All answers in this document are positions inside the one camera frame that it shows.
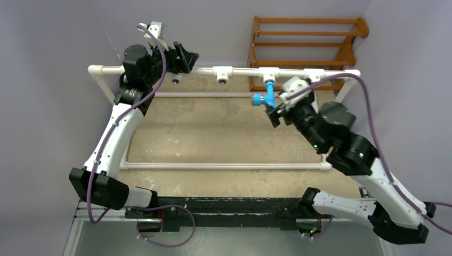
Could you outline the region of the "blue plastic water faucet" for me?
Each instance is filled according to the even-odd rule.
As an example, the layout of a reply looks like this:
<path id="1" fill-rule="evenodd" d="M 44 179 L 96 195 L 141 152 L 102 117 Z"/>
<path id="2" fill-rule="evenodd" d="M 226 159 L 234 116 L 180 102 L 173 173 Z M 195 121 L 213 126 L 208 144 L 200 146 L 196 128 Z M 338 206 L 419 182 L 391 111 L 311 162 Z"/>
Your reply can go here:
<path id="1" fill-rule="evenodd" d="M 254 93 L 251 96 L 251 105 L 252 106 L 269 106 L 273 108 L 277 108 L 278 105 L 275 103 L 275 82 L 268 80 L 265 82 L 266 94 Z"/>

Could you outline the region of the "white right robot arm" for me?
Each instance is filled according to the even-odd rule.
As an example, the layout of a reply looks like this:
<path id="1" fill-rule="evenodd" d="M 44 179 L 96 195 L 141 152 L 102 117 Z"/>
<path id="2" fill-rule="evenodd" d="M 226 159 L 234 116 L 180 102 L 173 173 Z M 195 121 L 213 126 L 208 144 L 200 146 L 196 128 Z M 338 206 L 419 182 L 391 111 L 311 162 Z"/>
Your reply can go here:
<path id="1" fill-rule="evenodd" d="M 300 212 L 306 217 L 317 213 L 359 222 L 392 244 L 425 243 L 429 230 L 424 218 L 434 216 L 435 205 L 415 197 L 405 201 L 400 188 L 394 187 L 396 179 L 384 171 L 375 146 L 350 130 L 356 118 L 343 104 L 327 102 L 315 110 L 313 101 L 309 95 L 289 110 L 283 105 L 265 108 L 274 127 L 281 122 L 295 126 L 318 154 L 326 154 L 334 169 L 362 185 L 371 198 L 343 198 L 308 188 L 300 199 Z"/>

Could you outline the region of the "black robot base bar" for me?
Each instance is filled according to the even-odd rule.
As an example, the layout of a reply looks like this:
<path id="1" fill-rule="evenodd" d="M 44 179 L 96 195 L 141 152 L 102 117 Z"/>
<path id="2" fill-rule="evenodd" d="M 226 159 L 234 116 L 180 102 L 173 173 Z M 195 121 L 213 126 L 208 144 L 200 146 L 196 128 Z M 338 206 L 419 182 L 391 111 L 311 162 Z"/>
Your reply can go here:
<path id="1" fill-rule="evenodd" d="M 170 197 L 160 196 L 151 210 L 130 207 L 127 219 L 156 219 L 160 230 L 181 227 L 278 228 L 316 235 L 329 221 L 295 197 Z"/>

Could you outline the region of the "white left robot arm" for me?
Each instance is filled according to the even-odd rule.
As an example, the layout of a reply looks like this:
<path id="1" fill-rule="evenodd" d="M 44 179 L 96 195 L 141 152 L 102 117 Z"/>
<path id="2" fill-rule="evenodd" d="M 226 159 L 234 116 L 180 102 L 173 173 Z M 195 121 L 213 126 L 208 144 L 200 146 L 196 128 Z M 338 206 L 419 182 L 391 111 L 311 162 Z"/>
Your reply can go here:
<path id="1" fill-rule="evenodd" d="M 99 82 L 104 75 L 118 74 L 119 89 L 98 145 L 83 167 L 73 168 L 69 174 L 82 201 L 114 210 L 138 207 L 145 218 L 157 215 L 159 204 L 152 199 L 155 192 L 118 181 L 120 164 L 165 75 L 190 73 L 198 58 L 199 54 L 185 50 L 179 42 L 162 51 L 157 47 L 148 50 L 143 45 L 132 45 L 124 51 L 119 67 L 89 66 L 89 72 Z"/>

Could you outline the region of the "white PVC pipe frame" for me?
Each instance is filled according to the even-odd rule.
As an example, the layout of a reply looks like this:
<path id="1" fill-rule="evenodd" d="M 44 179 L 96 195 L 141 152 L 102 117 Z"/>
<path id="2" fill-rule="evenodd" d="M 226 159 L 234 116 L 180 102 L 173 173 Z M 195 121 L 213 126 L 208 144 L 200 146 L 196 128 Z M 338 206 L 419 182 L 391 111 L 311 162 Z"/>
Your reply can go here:
<path id="1" fill-rule="evenodd" d="M 235 68 L 232 66 L 215 66 L 210 68 L 193 68 L 192 75 L 215 76 L 217 82 L 225 84 L 231 76 L 260 77 L 264 84 L 271 80 L 276 82 L 278 77 L 294 76 L 312 79 L 317 86 L 333 79 L 342 79 L 344 86 L 340 89 L 337 102 L 341 102 L 353 85 L 356 84 L 361 72 L 357 69 L 342 71 L 324 69 L 280 69 L 276 67 L 264 68 Z M 238 163 L 129 163 L 126 160 L 131 137 L 142 121 L 144 115 L 138 109 L 141 105 L 128 103 L 114 103 L 112 113 L 106 129 L 94 152 L 85 162 L 85 167 L 93 173 L 106 171 L 108 176 L 115 176 L 119 170 L 330 170 L 331 163 L 327 162 L 327 154 L 322 154 L 320 163 L 310 164 L 238 164 Z"/>

